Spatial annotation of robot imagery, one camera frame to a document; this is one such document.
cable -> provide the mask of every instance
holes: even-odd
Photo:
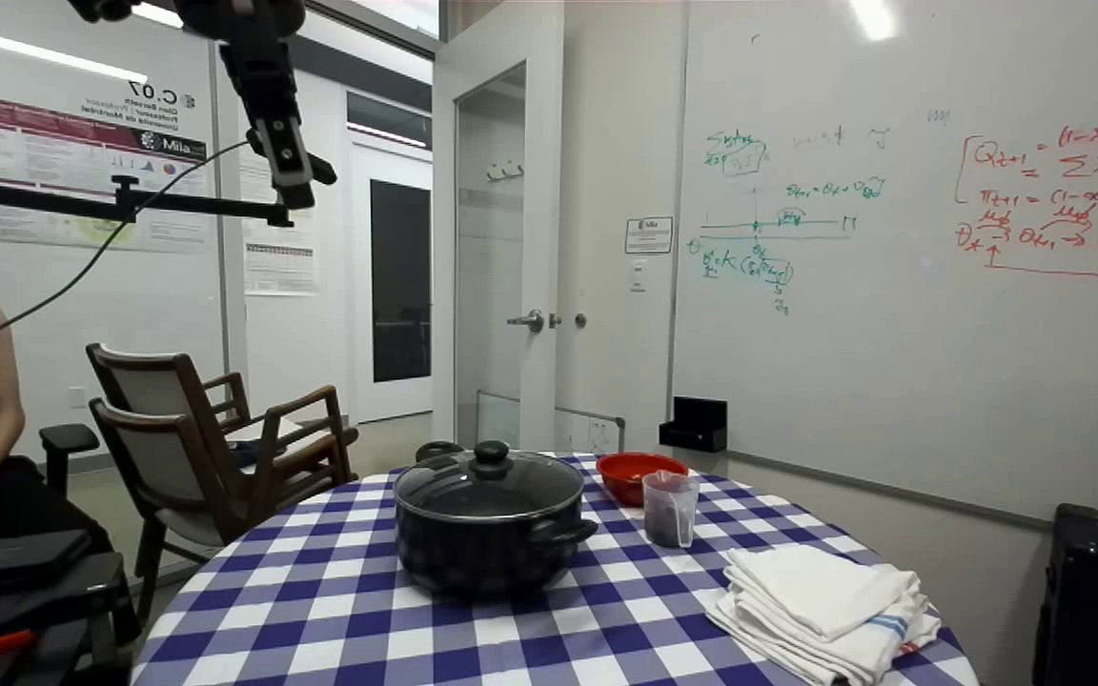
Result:
[[[245,146],[246,146],[246,142],[223,146],[223,150],[216,150],[214,156],[196,160],[194,169],[171,175],[147,203],[137,205],[137,212],[147,209],[157,198],[162,198],[162,193],[167,193],[176,184],[181,184],[191,172],[210,169],[216,156],[236,153],[236,150],[245,150]],[[130,221],[113,223],[113,233],[91,252],[91,259],[87,259],[66,286],[57,286],[48,296],[34,301],[29,308],[6,315],[6,319],[0,324],[0,331],[13,327],[17,319],[27,319],[27,315],[34,315],[34,312],[43,312],[43,308],[48,308],[57,296],[66,296],[72,286],[78,286],[78,282],[91,274],[91,265],[102,259],[102,252],[124,233],[124,223],[130,223]]]

red bowl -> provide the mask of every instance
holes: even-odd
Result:
[[[665,453],[601,453],[598,480],[626,507],[640,507],[640,476],[648,471],[688,471],[682,460]]]

